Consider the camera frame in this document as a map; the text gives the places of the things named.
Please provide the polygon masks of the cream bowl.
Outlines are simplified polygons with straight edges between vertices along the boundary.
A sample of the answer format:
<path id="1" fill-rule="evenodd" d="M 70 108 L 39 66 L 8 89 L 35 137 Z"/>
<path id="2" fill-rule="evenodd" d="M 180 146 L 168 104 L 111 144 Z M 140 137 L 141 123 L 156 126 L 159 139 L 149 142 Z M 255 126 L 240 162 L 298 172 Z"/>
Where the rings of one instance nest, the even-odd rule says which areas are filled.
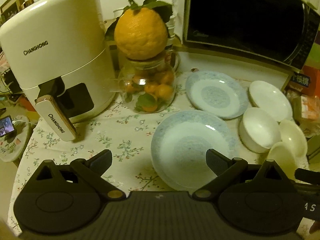
<path id="1" fill-rule="evenodd" d="M 295 171 L 298 168 L 297 162 L 293 152 L 286 143 L 281 141 L 274 144 L 267 155 L 267 159 L 274 160 L 289 179 L 296 180 Z"/>
<path id="2" fill-rule="evenodd" d="M 288 144 L 295 157 L 306 156 L 308 144 L 300 127 L 294 121 L 283 120 L 280 122 L 279 128 L 282 141 Z"/>

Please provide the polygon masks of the large white bowl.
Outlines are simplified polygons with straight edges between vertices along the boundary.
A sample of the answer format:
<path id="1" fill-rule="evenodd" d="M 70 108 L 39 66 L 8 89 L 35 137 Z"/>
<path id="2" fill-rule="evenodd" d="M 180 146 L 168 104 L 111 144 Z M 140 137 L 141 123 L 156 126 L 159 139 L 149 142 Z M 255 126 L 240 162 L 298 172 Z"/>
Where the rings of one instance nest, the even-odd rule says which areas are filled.
<path id="1" fill-rule="evenodd" d="M 239 124 L 239 137 L 252 152 L 266 153 L 281 141 L 279 125 L 268 113 L 257 107 L 248 108 Z"/>

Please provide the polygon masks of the blue patterned plate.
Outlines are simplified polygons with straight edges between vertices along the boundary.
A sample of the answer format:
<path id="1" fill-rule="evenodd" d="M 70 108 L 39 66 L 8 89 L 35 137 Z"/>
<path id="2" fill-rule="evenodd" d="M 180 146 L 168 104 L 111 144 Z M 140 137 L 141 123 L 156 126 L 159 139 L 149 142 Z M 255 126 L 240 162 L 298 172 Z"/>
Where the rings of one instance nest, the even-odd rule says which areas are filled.
<path id="1" fill-rule="evenodd" d="M 185 92 L 194 107 L 225 120 L 243 115 L 249 106 L 244 88 L 220 72 L 191 73 L 185 81 Z"/>
<path id="2" fill-rule="evenodd" d="M 169 187 L 194 192 L 216 178 L 206 164 L 210 149 L 235 157 L 235 133 L 212 113 L 181 111 L 165 118 L 156 128 L 151 141 L 152 165 Z"/>

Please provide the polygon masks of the white plate with swirls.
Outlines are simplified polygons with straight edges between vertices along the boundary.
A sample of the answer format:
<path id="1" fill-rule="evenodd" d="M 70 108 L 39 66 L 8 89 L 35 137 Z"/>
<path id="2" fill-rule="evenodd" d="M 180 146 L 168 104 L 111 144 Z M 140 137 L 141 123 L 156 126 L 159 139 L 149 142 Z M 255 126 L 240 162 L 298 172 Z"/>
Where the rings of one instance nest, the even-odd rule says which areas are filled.
<path id="1" fill-rule="evenodd" d="M 274 85 L 260 80 L 253 81 L 248 91 L 253 105 L 264 110 L 277 122 L 293 119 L 289 100 Z"/>

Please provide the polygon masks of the floral tablecloth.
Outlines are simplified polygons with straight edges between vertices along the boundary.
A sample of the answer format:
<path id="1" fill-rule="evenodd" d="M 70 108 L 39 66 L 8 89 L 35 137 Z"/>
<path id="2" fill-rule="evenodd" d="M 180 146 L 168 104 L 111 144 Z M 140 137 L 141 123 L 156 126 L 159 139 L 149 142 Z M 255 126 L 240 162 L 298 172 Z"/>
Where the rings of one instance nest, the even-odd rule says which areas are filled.
<path id="1" fill-rule="evenodd" d="M 76 124 L 78 139 L 65 142 L 40 119 L 22 155 L 12 189 L 8 225 L 19 235 L 21 229 L 15 218 L 14 202 L 40 163 L 52 159 L 66 165 L 77 158 L 89 159 L 104 149 L 113 153 L 111 168 L 103 178 L 126 193 L 131 190 L 164 191 L 167 185 L 151 164 L 151 141 L 158 125 L 170 115 L 193 106 L 185 94 L 185 81 L 190 72 L 176 79 L 176 97 L 165 110 L 153 114 L 138 114 L 126 108 L 119 96 L 103 113 Z"/>

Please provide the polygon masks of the plastic bag with orange packs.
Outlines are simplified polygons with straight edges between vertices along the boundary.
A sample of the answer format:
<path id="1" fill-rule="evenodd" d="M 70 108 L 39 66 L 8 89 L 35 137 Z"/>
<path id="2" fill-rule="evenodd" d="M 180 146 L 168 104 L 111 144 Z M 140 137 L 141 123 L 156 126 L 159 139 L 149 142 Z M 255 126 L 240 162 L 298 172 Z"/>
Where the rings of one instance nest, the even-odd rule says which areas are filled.
<path id="1" fill-rule="evenodd" d="M 307 138 L 319 135 L 319 98 L 288 89 L 286 97 L 293 109 L 293 119 Z"/>

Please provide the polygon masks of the round floral cushion stool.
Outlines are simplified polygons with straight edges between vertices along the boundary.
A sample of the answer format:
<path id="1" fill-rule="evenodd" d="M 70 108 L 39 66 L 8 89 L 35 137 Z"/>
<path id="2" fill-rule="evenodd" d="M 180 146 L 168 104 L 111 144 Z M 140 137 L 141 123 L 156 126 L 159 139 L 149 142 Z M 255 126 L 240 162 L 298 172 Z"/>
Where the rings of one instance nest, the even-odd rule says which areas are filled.
<path id="1" fill-rule="evenodd" d="M 1 137 L 1 161 L 5 163 L 20 159 L 31 137 L 31 123 L 27 116 L 18 115 L 12 122 L 15 131 Z"/>

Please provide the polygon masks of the small phone screen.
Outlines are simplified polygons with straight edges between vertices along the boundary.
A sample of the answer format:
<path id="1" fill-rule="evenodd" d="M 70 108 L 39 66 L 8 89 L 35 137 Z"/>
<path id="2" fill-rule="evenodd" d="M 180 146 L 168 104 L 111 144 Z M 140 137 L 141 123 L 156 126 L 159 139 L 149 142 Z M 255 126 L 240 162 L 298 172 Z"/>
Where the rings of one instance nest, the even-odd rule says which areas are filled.
<path id="1" fill-rule="evenodd" d="M 11 116 L 5 116 L 0 119 L 0 137 L 11 134 L 15 131 Z"/>

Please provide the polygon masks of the orange carton box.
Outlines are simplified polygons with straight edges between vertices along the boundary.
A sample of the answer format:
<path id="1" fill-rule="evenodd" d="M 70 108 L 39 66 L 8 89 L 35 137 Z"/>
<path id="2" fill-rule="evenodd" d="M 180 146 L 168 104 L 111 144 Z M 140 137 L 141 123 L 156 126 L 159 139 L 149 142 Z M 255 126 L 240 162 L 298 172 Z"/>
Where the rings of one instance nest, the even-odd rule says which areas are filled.
<path id="1" fill-rule="evenodd" d="M 319 69 L 304 66 L 299 73 L 293 74 L 288 86 L 304 95 L 319 98 Z"/>

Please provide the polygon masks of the glass jar of small oranges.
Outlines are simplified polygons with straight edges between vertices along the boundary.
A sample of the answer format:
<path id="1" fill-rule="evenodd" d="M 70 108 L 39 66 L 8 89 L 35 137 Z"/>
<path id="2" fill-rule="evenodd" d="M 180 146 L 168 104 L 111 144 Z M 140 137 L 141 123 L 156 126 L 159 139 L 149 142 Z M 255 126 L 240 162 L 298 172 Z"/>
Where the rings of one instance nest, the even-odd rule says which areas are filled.
<path id="1" fill-rule="evenodd" d="M 176 74 L 164 50 L 156 57 L 139 61 L 119 59 L 119 89 L 124 105 L 136 113 L 157 113 L 173 101 L 176 91 Z"/>

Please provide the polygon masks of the white Changhong air fryer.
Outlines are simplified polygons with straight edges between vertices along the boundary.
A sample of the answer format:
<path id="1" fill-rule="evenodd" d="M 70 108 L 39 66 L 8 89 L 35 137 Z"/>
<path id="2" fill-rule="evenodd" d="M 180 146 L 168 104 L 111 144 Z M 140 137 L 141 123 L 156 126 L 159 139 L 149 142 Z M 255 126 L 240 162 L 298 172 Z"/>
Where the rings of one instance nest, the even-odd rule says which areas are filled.
<path id="1" fill-rule="evenodd" d="M 115 95 L 100 0 L 39 0 L 1 27 L 1 48 L 24 94 L 64 141 Z"/>

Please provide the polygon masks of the large orange citrus with leaves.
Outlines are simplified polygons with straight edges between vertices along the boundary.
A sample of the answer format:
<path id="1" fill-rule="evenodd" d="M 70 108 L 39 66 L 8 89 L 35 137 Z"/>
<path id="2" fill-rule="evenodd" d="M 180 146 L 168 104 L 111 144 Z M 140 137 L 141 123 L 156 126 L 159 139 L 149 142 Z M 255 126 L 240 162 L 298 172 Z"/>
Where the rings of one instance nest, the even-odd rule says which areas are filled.
<path id="1" fill-rule="evenodd" d="M 156 57 L 167 45 L 172 4 L 161 0 L 145 0 L 141 5 L 135 0 L 128 3 L 108 27 L 105 39 L 114 41 L 118 50 L 131 60 Z"/>

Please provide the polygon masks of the black microwave oven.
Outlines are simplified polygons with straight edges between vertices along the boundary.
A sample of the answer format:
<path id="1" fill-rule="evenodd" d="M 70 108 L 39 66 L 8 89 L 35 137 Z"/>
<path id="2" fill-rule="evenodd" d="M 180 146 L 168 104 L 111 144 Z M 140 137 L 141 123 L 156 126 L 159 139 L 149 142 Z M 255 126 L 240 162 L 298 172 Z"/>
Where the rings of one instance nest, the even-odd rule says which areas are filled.
<path id="1" fill-rule="evenodd" d="M 319 14 L 303 0 L 186 0 L 184 40 L 302 69 Z"/>

